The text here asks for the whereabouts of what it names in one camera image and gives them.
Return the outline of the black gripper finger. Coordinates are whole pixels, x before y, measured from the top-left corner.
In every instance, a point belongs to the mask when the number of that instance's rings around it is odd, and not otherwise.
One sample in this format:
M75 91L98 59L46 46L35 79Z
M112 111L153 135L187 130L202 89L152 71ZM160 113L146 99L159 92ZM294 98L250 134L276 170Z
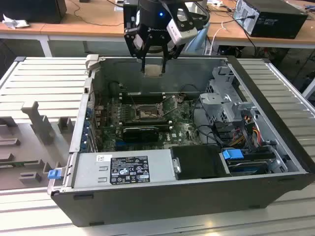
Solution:
M140 59L141 59L141 72L145 71L145 63L146 63L146 54L149 51L149 48L152 43L152 37L148 36L145 42L143 43L143 46L140 50Z
M166 62L169 60L169 51L168 51L167 41L165 39L162 40L161 47L162 47L162 52L163 52L161 72L165 73Z

